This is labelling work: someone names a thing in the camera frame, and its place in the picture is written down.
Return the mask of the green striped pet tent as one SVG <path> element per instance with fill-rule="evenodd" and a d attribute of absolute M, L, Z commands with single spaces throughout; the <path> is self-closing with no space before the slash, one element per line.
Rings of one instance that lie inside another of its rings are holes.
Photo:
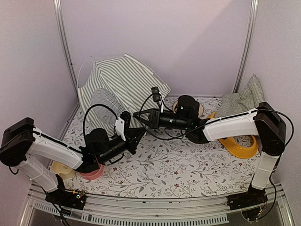
<path fill-rule="evenodd" d="M 78 98 L 90 125 L 105 129 L 112 136 L 116 117 L 123 111 L 133 114 L 142 106 L 157 107 L 153 101 L 146 100 L 153 87 L 158 87 L 163 97 L 171 91 L 145 63 L 124 54 L 112 59 L 93 59 L 86 83 L 78 87 Z"/>

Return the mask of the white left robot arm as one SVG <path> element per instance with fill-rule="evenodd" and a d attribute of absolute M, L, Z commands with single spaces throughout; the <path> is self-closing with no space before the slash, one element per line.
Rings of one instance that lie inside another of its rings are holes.
<path fill-rule="evenodd" d="M 135 154 L 145 132 L 144 128 L 127 128 L 109 137 L 105 129 L 94 129 L 84 135 L 85 146 L 73 148 L 44 134 L 34 126 L 32 118 L 26 117 L 4 130 L 0 161 L 21 170 L 59 204 L 66 204 L 69 192 L 60 187 L 61 179 L 49 173 L 39 157 L 59 162 L 80 174 L 96 173 L 124 151 Z"/>

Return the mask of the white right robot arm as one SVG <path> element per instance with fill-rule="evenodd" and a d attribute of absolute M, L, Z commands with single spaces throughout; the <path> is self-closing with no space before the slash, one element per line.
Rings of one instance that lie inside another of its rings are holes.
<path fill-rule="evenodd" d="M 249 159 L 258 151 L 257 142 L 262 145 L 259 165 L 250 183 L 250 190 L 243 195 L 247 205 L 254 205 L 261 198 L 269 178 L 280 156 L 285 150 L 286 124 L 281 113 L 266 102 L 246 112 L 216 118 L 201 119 L 200 103 L 191 96 L 180 96 L 172 109 L 143 109 L 134 117 L 150 129 L 178 129 L 192 143 L 206 144 L 218 140 L 234 156 Z"/>

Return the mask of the pink pet bowl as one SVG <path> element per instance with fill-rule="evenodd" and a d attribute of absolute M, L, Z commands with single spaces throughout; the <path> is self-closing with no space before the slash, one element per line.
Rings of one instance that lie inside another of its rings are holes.
<path fill-rule="evenodd" d="M 82 176 L 85 180 L 96 180 L 103 174 L 103 165 L 99 165 L 99 169 L 94 170 L 90 173 L 78 173 L 80 176 Z"/>

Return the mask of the cream pet bowl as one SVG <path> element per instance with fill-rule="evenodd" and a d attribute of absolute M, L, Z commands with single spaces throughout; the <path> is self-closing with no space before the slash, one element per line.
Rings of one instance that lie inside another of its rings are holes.
<path fill-rule="evenodd" d="M 56 161 L 52 162 L 50 168 L 55 174 L 59 175 L 64 180 L 70 179 L 76 174 L 74 169 Z"/>

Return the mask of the yellow double pet bowl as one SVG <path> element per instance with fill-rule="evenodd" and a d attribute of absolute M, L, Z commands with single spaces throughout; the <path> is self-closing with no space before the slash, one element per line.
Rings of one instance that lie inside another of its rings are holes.
<path fill-rule="evenodd" d="M 256 113 L 245 112 L 228 117 L 214 118 L 215 114 L 207 117 L 208 121 L 203 130 L 208 141 L 218 140 L 229 153 L 240 159 L 254 157 L 258 150 L 255 136 L 258 131 L 253 117 Z M 250 136 L 251 146 L 241 146 L 235 137 Z"/>

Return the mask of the round wooden floral plate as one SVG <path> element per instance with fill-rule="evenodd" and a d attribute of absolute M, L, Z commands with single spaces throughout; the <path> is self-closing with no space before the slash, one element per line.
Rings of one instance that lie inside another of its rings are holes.
<path fill-rule="evenodd" d="M 177 107 L 178 107 L 178 103 L 183 104 L 184 106 L 192 106 L 192 108 L 195 108 L 195 106 L 198 107 L 198 117 L 201 118 L 203 116 L 204 113 L 204 107 L 203 105 L 196 101 L 195 99 L 190 100 L 187 98 L 184 98 L 183 100 L 177 99 L 172 106 L 172 110 L 174 113 L 177 112 Z"/>

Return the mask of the green checked cushion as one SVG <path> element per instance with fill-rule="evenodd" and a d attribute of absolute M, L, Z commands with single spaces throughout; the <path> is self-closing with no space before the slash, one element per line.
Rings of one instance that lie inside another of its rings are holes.
<path fill-rule="evenodd" d="M 242 91 L 233 94 L 225 94 L 222 97 L 220 107 L 214 118 L 231 116 L 243 113 L 259 106 L 265 102 L 264 92 L 260 80 L 255 74 L 249 79 Z"/>

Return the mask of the floral table mat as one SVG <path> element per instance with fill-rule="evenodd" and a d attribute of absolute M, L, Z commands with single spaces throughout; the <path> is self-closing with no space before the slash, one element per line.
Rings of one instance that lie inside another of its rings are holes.
<path fill-rule="evenodd" d="M 174 139 L 177 130 L 159 129 L 144 135 L 135 155 L 125 155 L 103 174 L 86 180 L 78 174 L 64 181 L 67 189 L 134 198 L 186 198 L 243 192 L 248 189 L 260 154 L 233 156 L 219 142 L 194 144 Z"/>

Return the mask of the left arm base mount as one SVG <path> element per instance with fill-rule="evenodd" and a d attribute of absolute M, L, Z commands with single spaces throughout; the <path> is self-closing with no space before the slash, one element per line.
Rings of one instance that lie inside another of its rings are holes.
<path fill-rule="evenodd" d="M 86 203 L 86 192 L 84 190 L 66 190 L 64 184 L 60 183 L 57 189 L 47 192 L 45 200 L 60 207 L 68 207 L 83 210 Z"/>

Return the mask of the front aluminium rail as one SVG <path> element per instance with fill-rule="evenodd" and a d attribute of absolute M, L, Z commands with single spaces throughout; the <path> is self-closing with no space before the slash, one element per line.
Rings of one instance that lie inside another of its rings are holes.
<path fill-rule="evenodd" d="M 266 188 L 263 218 L 251 221 L 259 206 L 231 210 L 227 195 L 178 199 L 140 199 L 88 194 L 82 210 L 58 209 L 32 185 L 21 218 L 23 226 L 294 226 L 281 184 Z"/>

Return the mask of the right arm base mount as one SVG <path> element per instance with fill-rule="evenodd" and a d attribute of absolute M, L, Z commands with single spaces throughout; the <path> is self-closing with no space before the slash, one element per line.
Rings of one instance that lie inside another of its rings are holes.
<path fill-rule="evenodd" d="M 230 210 L 243 209 L 267 202 L 268 198 L 264 190 L 247 191 L 232 194 L 227 197 L 227 205 Z"/>

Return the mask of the aluminium frame post right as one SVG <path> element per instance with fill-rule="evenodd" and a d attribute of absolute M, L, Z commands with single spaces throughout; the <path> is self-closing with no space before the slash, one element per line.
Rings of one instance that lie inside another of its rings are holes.
<path fill-rule="evenodd" d="M 255 24 L 256 24 L 258 3 L 259 3 L 258 0 L 251 1 L 251 7 L 250 7 L 250 13 L 249 13 L 249 20 L 248 20 L 248 24 L 247 24 L 244 48 L 242 51 L 242 57 L 241 57 L 240 64 L 238 67 L 238 73 L 237 73 L 237 76 L 236 76 L 236 79 L 234 82 L 232 93 L 237 93 L 239 91 L 239 88 L 240 88 L 240 85 L 241 85 L 241 82 L 243 79 L 243 74 L 245 71 L 249 50 L 250 50 L 250 47 L 252 44 L 252 38 L 253 38 L 254 29 L 255 29 Z"/>

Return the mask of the aluminium frame post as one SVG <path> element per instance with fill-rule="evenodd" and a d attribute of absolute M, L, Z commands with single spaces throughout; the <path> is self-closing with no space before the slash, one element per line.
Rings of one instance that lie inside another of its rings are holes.
<path fill-rule="evenodd" d="M 245 71 L 249 50 L 250 50 L 250 47 L 252 44 L 252 38 L 253 38 L 254 29 L 255 29 L 255 24 L 256 24 L 258 3 L 259 3 L 258 0 L 251 1 L 251 7 L 250 7 L 250 13 L 249 13 L 249 20 L 248 20 L 248 24 L 247 24 L 244 48 L 242 51 L 242 57 L 241 57 L 240 64 L 238 67 L 238 73 L 237 73 L 237 76 L 236 76 L 236 79 L 234 82 L 232 93 L 237 93 L 239 91 L 239 88 L 240 88 L 240 85 L 241 85 L 241 82 L 243 79 L 243 74 Z"/>
<path fill-rule="evenodd" d="M 65 30 L 65 24 L 63 20 L 63 11 L 62 11 L 62 4 L 60 0 L 53 0 L 54 4 L 54 10 L 55 10 L 55 17 L 57 22 L 57 27 L 59 31 L 59 36 L 61 40 L 61 45 L 63 49 L 64 58 L 67 65 L 67 70 L 69 72 L 69 77 L 71 80 L 71 84 L 75 93 L 76 98 L 78 99 L 78 92 L 77 92 L 77 79 L 75 76 L 74 68 L 73 68 L 73 62 L 68 46 L 67 36 L 66 36 L 66 30 Z"/>

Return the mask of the aluminium frame post left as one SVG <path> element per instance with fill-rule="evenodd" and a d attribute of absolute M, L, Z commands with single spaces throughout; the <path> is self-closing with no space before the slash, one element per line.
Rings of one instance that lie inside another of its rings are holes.
<path fill-rule="evenodd" d="M 65 30 L 65 24 L 63 20 L 63 11 L 62 11 L 62 4 L 60 0 L 53 0 L 54 4 L 54 10 L 55 10 L 55 17 L 57 22 L 57 27 L 59 31 L 59 36 L 61 40 L 61 45 L 63 49 L 64 58 L 67 65 L 67 70 L 69 72 L 69 77 L 71 80 L 71 84 L 75 93 L 76 98 L 78 99 L 78 92 L 77 92 L 77 79 L 75 76 L 74 68 L 73 68 L 73 62 L 68 46 L 67 36 L 66 36 L 66 30 Z"/>

